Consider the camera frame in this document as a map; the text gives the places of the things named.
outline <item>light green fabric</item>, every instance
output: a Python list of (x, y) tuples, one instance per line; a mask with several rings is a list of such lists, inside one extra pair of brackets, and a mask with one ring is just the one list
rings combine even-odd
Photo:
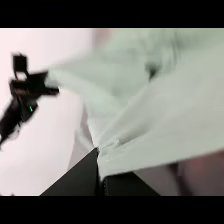
[(224, 147), (223, 29), (122, 29), (50, 78), (83, 97), (102, 178)]

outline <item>white background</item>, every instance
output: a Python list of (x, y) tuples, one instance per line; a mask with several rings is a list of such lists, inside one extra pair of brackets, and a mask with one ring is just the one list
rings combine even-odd
[[(40, 71), (79, 57), (92, 48), (92, 28), (0, 29), (0, 114), (10, 100), (11, 53), (29, 57), (29, 70)], [(31, 121), (0, 152), (0, 194), (39, 195), (68, 168), (74, 131), (81, 111), (79, 98), (64, 89), (57, 98), (42, 98)]]

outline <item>robotic arm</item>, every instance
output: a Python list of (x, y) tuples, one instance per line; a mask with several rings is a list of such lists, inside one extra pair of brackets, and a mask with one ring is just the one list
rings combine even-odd
[[(20, 128), (22, 123), (32, 117), (41, 96), (56, 96), (59, 93), (58, 88), (45, 86), (47, 72), (32, 75), (28, 73), (26, 56), (13, 55), (13, 70), (15, 79), (11, 79), (9, 83), (12, 100), (0, 120), (0, 147), (17, 127)], [(18, 72), (24, 73), (26, 79), (19, 79)]]

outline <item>wrinkled fabric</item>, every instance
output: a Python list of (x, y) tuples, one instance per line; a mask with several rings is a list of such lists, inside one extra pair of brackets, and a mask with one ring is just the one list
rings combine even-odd
[(86, 104), (102, 179), (223, 149), (223, 38), (221, 28), (122, 29), (50, 69), (50, 83)]

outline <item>white wall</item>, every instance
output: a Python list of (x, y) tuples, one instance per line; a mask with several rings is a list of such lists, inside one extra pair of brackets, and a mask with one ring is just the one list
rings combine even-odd
[[(80, 56), (92, 47), (92, 29), (0, 29), (0, 113), (10, 100), (11, 53), (29, 57), (29, 70)], [(39, 195), (67, 170), (80, 118), (81, 102), (61, 89), (57, 98), (42, 98), (39, 110), (15, 141), (0, 153), (0, 193)]]

